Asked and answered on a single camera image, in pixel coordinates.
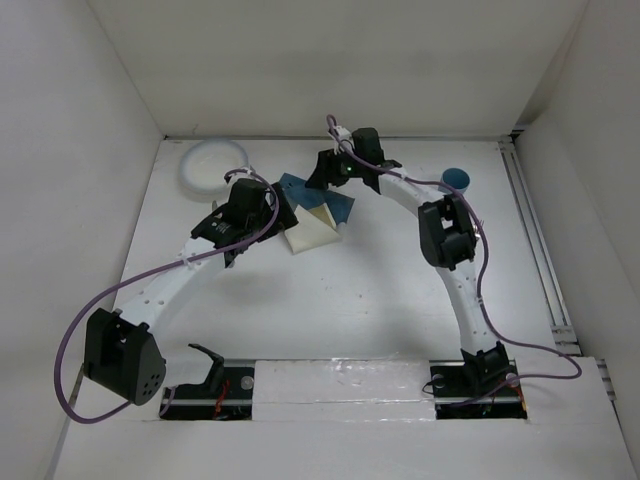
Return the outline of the blue beige cloth placemat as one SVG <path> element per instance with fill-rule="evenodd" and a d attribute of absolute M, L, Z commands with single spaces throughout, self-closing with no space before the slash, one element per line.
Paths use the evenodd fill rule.
<path fill-rule="evenodd" d="M 279 183 L 298 220 L 296 226 L 284 232 L 294 255 L 342 240 L 343 225 L 355 203 L 352 197 L 307 188 L 304 179 L 289 173 L 284 173 Z"/>

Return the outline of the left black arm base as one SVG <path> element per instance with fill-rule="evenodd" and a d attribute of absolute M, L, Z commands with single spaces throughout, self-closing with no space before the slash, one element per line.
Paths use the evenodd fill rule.
<path fill-rule="evenodd" d="M 210 360 L 204 379 L 164 390 L 158 416 L 166 421 L 246 421 L 252 419 L 255 360 L 231 360 L 197 343 L 189 347 Z"/>

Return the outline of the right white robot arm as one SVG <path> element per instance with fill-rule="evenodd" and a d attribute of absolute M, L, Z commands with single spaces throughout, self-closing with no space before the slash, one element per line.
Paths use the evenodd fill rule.
<path fill-rule="evenodd" d="M 473 397 L 493 392 L 506 379 L 510 362 L 483 313 L 475 266 L 478 238 L 465 200 L 451 187 L 412 178 L 399 162 L 387 159 L 374 128 L 351 132 L 331 124 L 328 133 L 335 146 L 318 154 L 306 186 L 326 190 L 360 179 L 415 215 L 420 250 L 442 279 L 458 324 L 462 381 Z"/>

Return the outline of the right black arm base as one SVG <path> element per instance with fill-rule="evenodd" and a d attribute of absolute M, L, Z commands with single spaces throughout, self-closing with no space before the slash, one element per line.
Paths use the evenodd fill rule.
<path fill-rule="evenodd" d="M 422 393 L 434 400 L 437 420 L 526 420 L 528 413 L 519 385 L 503 385 L 517 374 L 514 362 L 486 386 L 474 387 L 462 362 L 431 362 Z"/>

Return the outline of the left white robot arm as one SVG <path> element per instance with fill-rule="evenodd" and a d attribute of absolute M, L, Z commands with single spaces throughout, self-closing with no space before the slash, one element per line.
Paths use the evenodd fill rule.
<path fill-rule="evenodd" d="M 177 263 L 115 311 L 102 308 L 86 324 L 84 375 L 126 402 L 152 399 L 166 376 L 156 336 L 192 295 L 231 267 L 249 246 L 298 224 L 279 183 L 241 178 L 228 200 L 190 232 Z"/>

